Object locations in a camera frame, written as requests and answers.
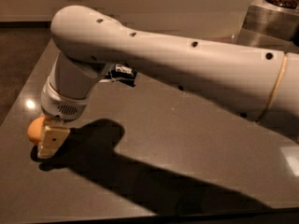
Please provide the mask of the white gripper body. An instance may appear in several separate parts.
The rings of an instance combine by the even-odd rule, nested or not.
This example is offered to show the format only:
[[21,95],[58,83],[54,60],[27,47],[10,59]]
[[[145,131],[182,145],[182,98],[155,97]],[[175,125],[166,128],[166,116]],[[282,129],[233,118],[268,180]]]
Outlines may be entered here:
[[45,116],[64,121],[78,119],[88,104],[93,87],[111,67],[111,63],[75,61],[60,52],[41,93]]

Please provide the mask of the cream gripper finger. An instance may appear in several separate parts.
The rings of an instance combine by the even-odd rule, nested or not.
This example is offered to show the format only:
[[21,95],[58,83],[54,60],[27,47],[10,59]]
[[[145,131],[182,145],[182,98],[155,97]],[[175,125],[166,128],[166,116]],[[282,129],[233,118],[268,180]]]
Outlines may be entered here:
[[37,157],[39,159],[53,157],[69,134],[68,128],[45,126],[37,146]]

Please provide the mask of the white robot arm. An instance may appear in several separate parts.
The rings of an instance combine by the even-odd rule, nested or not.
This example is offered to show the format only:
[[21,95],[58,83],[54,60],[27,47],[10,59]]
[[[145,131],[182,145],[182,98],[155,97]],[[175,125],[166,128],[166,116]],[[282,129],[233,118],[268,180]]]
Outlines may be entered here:
[[299,138],[299,55],[137,31],[92,8],[69,6],[51,21],[59,54],[41,93],[41,108],[60,131],[42,139],[50,158],[78,119],[94,85],[116,64],[198,94],[261,126]]

